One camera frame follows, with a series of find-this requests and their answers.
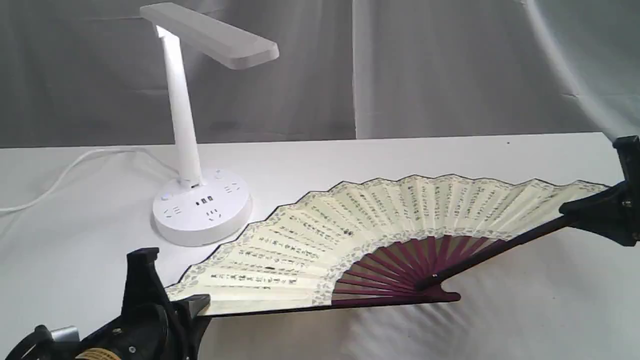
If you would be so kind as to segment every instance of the lamp base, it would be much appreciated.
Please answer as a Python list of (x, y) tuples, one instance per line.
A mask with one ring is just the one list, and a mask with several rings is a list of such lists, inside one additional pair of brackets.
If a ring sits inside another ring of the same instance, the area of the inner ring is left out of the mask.
[(154, 198), (158, 231), (182, 246), (220, 241), (242, 228), (251, 215), (252, 202), (246, 183), (226, 170), (203, 171), (204, 185), (185, 189), (177, 179)]

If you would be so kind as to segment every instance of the gray backdrop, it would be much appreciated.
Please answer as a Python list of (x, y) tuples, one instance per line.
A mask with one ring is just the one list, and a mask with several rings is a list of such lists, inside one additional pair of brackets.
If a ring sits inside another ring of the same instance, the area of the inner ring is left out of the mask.
[[(270, 38), (183, 45), (201, 142), (635, 133), (634, 0), (174, 0)], [(0, 0), (0, 147), (171, 143), (156, 0)]]

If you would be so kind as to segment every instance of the white table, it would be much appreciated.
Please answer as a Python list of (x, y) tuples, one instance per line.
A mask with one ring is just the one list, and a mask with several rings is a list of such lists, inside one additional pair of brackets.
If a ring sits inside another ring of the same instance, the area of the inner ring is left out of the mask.
[[(175, 163), (172, 147), (150, 146)], [(39, 194), (88, 148), (0, 151), (0, 206)], [(512, 183), (622, 179), (604, 135), (531, 135), (202, 145), (204, 166), (241, 174), (253, 220), (341, 180), (409, 174)], [(170, 176), (144, 154), (76, 168), (34, 208), (0, 217), (0, 356), (34, 326), (81, 336), (117, 316), (125, 255), (159, 247), (165, 284), (214, 246), (182, 248), (152, 228), (151, 199)], [(216, 319), (201, 359), (623, 359), (640, 354), (640, 250), (567, 229), (445, 283), (455, 304)]]

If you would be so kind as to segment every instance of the folding fan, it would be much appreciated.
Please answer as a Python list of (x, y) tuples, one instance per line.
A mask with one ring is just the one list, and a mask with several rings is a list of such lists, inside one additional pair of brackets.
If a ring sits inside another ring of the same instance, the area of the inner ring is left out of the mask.
[(442, 281), (567, 226), (554, 223), (560, 205), (606, 188), (457, 175), (342, 182), (248, 225), (166, 292), (209, 294), (201, 315), (211, 316), (457, 301)]

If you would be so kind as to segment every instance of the cable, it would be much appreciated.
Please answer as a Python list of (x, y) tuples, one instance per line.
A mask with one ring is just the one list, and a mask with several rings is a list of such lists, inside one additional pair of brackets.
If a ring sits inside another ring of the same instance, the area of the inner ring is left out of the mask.
[(51, 185), (49, 187), (49, 189), (47, 191), (45, 191), (44, 193), (42, 193), (40, 196), (38, 196), (37, 198), (35, 198), (32, 201), (30, 201), (30, 202), (28, 202), (26, 204), (23, 204), (23, 205), (13, 206), (13, 207), (10, 207), (10, 208), (0, 208), (0, 213), (12, 213), (14, 211), (24, 210), (26, 208), (30, 208), (31, 206), (34, 206), (35, 204), (38, 204), (42, 199), (44, 199), (49, 194), (51, 194), (53, 191), (55, 191), (55, 189), (57, 189), (57, 187), (62, 182), (62, 179), (71, 171), (71, 169), (73, 169), (76, 165), (78, 165), (80, 162), (82, 162), (87, 157), (89, 157), (89, 156), (91, 156), (93, 154), (101, 153), (101, 152), (115, 152), (115, 153), (118, 153), (118, 152), (144, 152), (145, 154), (149, 155), (150, 158), (152, 158), (153, 160), (156, 160), (164, 168), (167, 168), (168, 170), (171, 170), (172, 172), (175, 172), (176, 174), (178, 173), (178, 170), (176, 170), (173, 167), (165, 164), (162, 160), (157, 158), (149, 150), (147, 150), (147, 149), (145, 149), (143, 147), (130, 147), (130, 148), (118, 148), (118, 149), (94, 149), (94, 150), (87, 151), (86, 153), (78, 156), (74, 160), (74, 162), (69, 164), (69, 166), (67, 166), (60, 173), (60, 175), (58, 176), (56, 181), (53, 183), (53, 185)]

